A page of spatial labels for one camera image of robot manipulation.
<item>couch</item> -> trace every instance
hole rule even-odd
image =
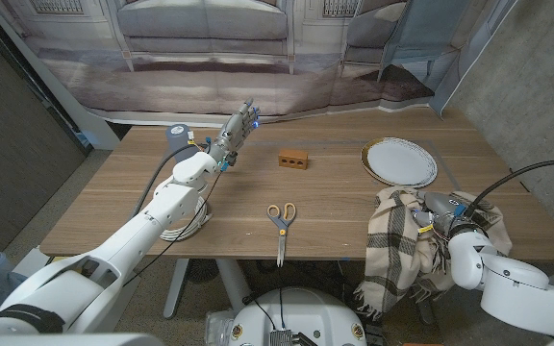
[[[265,59],[293,73],[293,0],[106,0],[123,58]]]

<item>plate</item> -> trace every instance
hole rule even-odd
[[[423,187],[438,176],[433,157],[420,146],[401,138],[371,140],[363,147],[361,160],[369,174],[388,185]]]

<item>robotic arm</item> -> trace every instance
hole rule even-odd
[[[258,127],[252,102],[230,117],[206,152],[176,164],[153,200],[103,244],[47,265],[19,286],[0,308],[0,335],[93,332],[162,231],[194,213],[206,178],[235,164],[244,140]],[[80,274],[82,268],[92,274]]]
[[[464,206],[458,202],[440,193],[418,195],[429,211],[415,214],[416,221],[424,226],[433,223],[450,235],[454,282],[465,289],[482,290],[480,305],[491,316],[554,336],[554,286],[548,284],[548,277],[533,265],[499,253],[477,225],[459,216]]]

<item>printed backdrop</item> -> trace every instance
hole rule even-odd
[[[441,110],[508,0],[0,0],[90,111],[110,119],[431,103]]]

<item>plaid blanket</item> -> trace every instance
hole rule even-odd
[[[465,205],[475,198],[464,192],[450,196]],[[376,195],[376,211],[368,226],[365,280],[355,291],[363,301],[359,310],[369,317],[376,319],[389,311],[410,287],[421,301],[454,285],[445,255],[447,244],[433,232],[418,234],[412,210],[420,210],[421,202],[413,188],[404,186],[385,188]],[[487,232],[495,248],[507,255],[512,242],[501,211],[486,201],[478,207],[472,219]]]

